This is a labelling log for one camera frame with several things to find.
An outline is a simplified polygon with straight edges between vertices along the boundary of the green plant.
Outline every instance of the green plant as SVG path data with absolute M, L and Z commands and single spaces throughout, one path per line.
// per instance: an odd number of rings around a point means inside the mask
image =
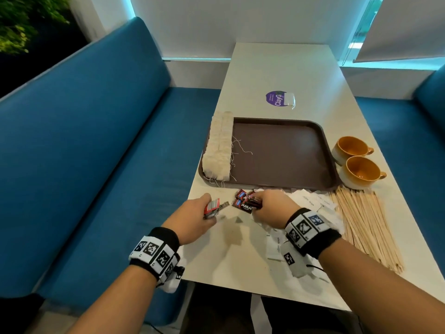
M 37 34 L 30 17 L 69 23 L 60 14 L 60 10 L 68 7 L 69 0 L 0 0 L 0 52 L 28 52 L 26 46 Z

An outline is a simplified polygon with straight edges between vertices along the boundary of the seat backrest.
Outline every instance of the seat backrest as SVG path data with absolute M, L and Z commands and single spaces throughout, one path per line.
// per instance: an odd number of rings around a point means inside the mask
M 434 72 L 415 91 L 414 99 L 445 133 L 445 66 Z
M 31 292 L 169 84 L 135 18 L 0 101 L 0 297 Z

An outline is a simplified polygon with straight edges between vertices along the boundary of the white table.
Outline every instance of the white table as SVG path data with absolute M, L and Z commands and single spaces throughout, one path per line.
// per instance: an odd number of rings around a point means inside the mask
M 275 90 L 295 94 L 296 107 L 267 103 L 266 94 Z M 388 174 L 374 190 L 385 203 L 403 255 L 402 276 L 445 302 L 445 281 L 328 46 L 237 43 L 216 110 L 232 111 L 235 117 L 314 121 L 330 147 L 347 135 L 366 141 L 375 149 L 370 159 Z M 209 192 L 231 202 L 235 191 L 211 186 L 196 173 L 189 198 Z M 309 276 L 296 279 L 285 263 L 268 260 L 265 231 L 250 215 L 233 207 L 221 215 L 206 235 L 184 248 L 184 279 L 349 309 L 332 284 Z

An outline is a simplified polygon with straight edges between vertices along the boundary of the human arm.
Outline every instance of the human arm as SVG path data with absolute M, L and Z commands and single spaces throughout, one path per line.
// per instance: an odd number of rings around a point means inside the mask
M 284 228 L 300 208 L 277 190 L 255 196 L 263 200 L 263 208 L 254 211 L 254 218 L 274 228 Z M 339 294 L 373 333 L 445 333 L 445 304 L 347 241 L 337 239 L 318 259 Z
M 210 201 L 206 193 L 184 202 L 162 227 L 174 231 L 180 245 L 192 243 L 216 223 L 214 218 L 203 219 L 204 208 Z M 77 320 L 69 334 L 139 333 L 155 287 L 152 273 L 130 265 Z

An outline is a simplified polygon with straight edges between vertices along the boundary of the black pants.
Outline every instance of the black pants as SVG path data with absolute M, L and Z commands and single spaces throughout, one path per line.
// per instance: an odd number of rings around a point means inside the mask
M 273 334 L 362 334 L 351 312 L 262 297 Z M 254 334 L 251 294 L 196 284 L 180 334 Z

